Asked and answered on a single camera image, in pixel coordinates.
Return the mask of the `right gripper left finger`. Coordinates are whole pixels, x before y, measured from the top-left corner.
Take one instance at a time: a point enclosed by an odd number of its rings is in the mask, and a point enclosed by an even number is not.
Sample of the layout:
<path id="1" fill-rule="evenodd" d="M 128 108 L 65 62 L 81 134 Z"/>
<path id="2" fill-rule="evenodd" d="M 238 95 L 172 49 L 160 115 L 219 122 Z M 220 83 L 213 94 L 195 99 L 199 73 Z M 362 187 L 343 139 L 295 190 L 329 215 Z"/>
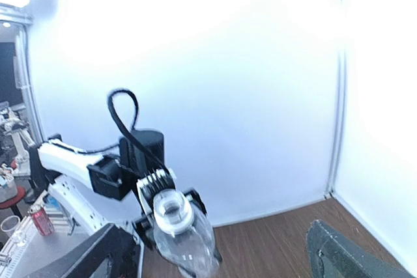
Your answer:
<path id="1" fill-rule="evenodd" d="M 24 252 L 25 277 L 140 277 L 142 248 L 107 224 L 92 235 L 36 234 Z"/>

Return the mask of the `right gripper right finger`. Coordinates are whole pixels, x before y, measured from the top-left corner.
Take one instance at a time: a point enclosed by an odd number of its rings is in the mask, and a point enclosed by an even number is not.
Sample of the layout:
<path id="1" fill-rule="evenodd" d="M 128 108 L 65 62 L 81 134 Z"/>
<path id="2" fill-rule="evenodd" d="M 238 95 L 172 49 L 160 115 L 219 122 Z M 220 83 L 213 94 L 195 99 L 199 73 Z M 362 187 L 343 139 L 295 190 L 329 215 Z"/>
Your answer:
<path id="1" fill-rule="evenodd" d="M 411 277 L 364 251 L 324 221 L 311 223 L 306 236 L 313 277 Z"/>

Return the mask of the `clear bottle white cap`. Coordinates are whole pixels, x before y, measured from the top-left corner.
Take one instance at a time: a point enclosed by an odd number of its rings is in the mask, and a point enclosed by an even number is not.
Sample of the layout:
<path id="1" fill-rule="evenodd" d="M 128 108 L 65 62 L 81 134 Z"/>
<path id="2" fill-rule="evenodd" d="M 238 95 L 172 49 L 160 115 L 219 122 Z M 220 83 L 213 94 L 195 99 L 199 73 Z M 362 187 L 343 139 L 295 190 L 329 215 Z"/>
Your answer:
<path id="1" fill-rule="evenodd" d="M 183 277 L 214 277 L 222 261 L 205 214 L 183 193 L 161 191 L 153 199 L 153 236 L 160 255 Z"/>

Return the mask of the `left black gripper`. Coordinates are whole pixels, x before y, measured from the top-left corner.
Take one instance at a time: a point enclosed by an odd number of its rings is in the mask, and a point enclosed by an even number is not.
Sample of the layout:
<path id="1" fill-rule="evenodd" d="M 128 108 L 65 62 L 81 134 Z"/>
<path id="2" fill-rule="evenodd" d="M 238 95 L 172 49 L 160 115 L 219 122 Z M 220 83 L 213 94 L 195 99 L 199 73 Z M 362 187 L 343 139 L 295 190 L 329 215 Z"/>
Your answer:
<path id="1" fill-rule="evenodd" d="M 193 189 L 163 190 L 153 199 L 153 214 L 140 219 L 136 227 L 149 249 L 207 248 L 207 215 Z"/>

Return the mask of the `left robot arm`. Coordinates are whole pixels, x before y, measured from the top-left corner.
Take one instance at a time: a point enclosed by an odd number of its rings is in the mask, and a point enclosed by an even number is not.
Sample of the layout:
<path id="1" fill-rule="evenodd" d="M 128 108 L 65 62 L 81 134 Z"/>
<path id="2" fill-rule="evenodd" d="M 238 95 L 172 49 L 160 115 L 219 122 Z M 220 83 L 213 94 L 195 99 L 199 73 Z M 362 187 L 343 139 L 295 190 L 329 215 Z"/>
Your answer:
<path id="1" fill-rule="evenodd" d="M 118 147 L 91 153 L 56 135 L 29 148 L 31 178 L 91 232 L 112 224 L 149 247 L 212 245 L 199 195 L 179 191 L 164 165 L 163 135 L 132 131 Z"/>

